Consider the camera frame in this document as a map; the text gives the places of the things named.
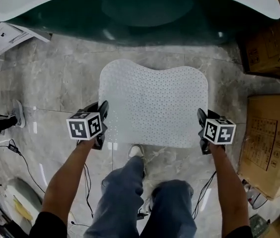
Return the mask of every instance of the blue jeans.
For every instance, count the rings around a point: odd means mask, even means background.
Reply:
[[[101,184],[102,197],[85,238],[139,238],[138,209],[142,206],[143,160],[132,157]],[[162,182],[152,192],[153,209],[141,238],[192,238],[192,187],[185,181]]]

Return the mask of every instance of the forearm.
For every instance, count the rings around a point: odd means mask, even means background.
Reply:
[[[223,217],[223,236],[249,224],[245,189],[223,148],[210,145],[218,185],[218,198]]]
[[[43,212],[51,212],[67,225],[81,173],[94,140],[81,142],[51,179],[43,200]]]

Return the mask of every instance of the black sleeve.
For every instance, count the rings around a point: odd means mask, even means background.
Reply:
[[[67,238],[67,228],[64,222],[49,212],[41,212],[30,232],[30,238],[57,237]]]
[[[250,226],[243,226],[230,232],[226,238],[253,238]]]

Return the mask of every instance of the gray marble floor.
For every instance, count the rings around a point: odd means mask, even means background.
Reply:
[[[0,142],[13,138],[29,163],[35,180],[46,188],[39,164],[43,165],[47,182],[75,147],[70,140],[66,118],[71,112],[98,100],[99,75],[109,62],[126,58],[152,69],[168,69],[188,65],[202,71],[209,82],[209,108],[237,123],[234,143],[227,147],[237,169],[245,132],[247,96],[280,93],[280,80],[245,75],[235,43],[209,47],[150,46],[117,47],[54,35],[50,43],[30,40],[5,54],[0,66],[0,114],[11,110],[11,100],[25,106],[27,125],[10,128],[0,135]],[[113,169],[127,161],[129,145],[105,143],[102,151],[92,151],[87,165],[92,181],[90,204],[95,210],[100,198],[100,182]],[[195,195],[195,207],[204,184],[214,172],[211,156],[202,156],[197,145],[192,149],[144,146],[148,175],[143,183],[145,199],[162,180],[184,179]],[[31,180],[21,157],[0,148],[0,182],[13,177],[27,181],[39,195],[42,192]],[[197,238],[220,237],[221,213],[216,177],[208,202],[196,218]],[[77,223],[90,225],[92,218],[84,200],[82,176],[71,212]],[[268,202],[259,209],[264,218],[273,218],[278,209]],[[147,219],[138,221],[141,232]],[[85,227],[69,226],[70,237],[81,237]]]

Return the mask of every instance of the person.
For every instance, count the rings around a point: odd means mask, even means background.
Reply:
[[[94,144],[82,141],[52,177],[30,237],[67,237],[68,216],[82,170]],[[244,187],[225,150],[210,143],[217,171],[218,197],[222,211],[222,237],[251,238],[248,202]],[[143,204],[143,149],[133,145],[129,160],[113,170],[101,183],[102,197],[85,238],[192,238],[196,225],[192,218],[193,189],[186,181],[160,183],[152,192],[153,207],[139,235],[136,223]]]
[[[13,110],[10,115],[0,115],[0,133],[12,126],[23,128],[25,126],[25,117],[23,107],[18,100],[13,100]]]

